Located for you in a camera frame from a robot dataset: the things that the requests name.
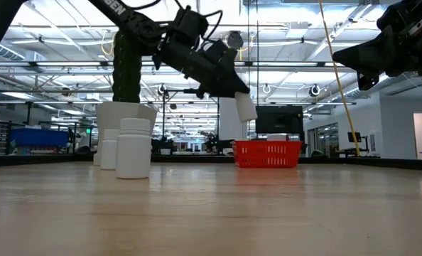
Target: red basket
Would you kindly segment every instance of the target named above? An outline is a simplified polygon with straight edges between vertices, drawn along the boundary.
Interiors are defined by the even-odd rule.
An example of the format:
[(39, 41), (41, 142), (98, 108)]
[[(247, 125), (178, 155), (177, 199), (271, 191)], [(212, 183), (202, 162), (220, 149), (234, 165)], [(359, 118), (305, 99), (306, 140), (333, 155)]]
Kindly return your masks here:
[(293, 168), (298, 165), (303, 142), (236, 142), (234, 161), (242, 168)]

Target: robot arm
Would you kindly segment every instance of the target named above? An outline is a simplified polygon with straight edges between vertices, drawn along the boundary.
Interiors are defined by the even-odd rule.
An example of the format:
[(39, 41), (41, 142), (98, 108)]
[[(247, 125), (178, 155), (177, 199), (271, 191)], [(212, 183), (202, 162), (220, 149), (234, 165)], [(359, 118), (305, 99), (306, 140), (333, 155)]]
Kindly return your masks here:
[(382, 73), (422, 75), (422, 0), (403, 0), (388, 7), (377, 21), (374, 40), (338, 51), (332, 57), (358, 73), (360, 90), (369, 90)]
[[(161, 63), (200, 83), (197, 96), (205, 93), (212, 97), (234, 97), (236, 92), (248, 94), (249, 88), (234, 70), (237, 51), (228, 48), (221, 40), (210, 41), (205, 50), (200, 45), (209, 26), (206, 16), (192, 11), (190, 6), (177, 12), (171, 22), (155, 22), (127, 6), (122, 0), (89, 0), (106, 17), (113, 21), (134, 45), (141, 47), (143, 55), (152, 55), (156, 69)], [(148, 6), (160, 2), (154, 1)]]

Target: black screen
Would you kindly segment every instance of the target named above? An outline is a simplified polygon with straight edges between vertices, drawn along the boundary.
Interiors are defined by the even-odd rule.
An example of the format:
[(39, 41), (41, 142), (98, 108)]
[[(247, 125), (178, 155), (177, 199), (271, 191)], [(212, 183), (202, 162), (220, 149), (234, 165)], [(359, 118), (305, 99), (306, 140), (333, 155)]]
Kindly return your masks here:
[(259, 116), (255, 122), (255, 132), (260, 134), (291, 133), (301, 134), (303, 128), (303, 108), (299, 106), (258, 106)]
[[(362, 142), (362, 140), (361, 140), (361, 133), (355, 132), (355, 136), (356, 136), (356, 140), (358, 141), (358, 143), (359, 142)], [(355, 142), (355, 140), (353, 139), (353, 134), (351, 132), (348, 133), (348, 141), (350, 143), (354, 143)]]

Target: table surface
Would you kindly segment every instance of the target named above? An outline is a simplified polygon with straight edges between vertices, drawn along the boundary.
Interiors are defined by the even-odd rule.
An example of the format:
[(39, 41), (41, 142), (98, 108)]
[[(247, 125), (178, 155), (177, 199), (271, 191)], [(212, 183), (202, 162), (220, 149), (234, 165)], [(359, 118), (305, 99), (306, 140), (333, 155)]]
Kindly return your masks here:
[(3, 255), (422, 255), (422, 171), (0, 168)]

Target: blue bin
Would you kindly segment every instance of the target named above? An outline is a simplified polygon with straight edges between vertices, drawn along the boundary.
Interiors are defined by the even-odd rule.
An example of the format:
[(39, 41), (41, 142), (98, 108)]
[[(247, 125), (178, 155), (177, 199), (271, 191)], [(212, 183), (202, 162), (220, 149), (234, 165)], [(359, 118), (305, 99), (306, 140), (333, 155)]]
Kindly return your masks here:
[(16, 146), (67, 146), (68, 132), (20, 128), (11, 131)]

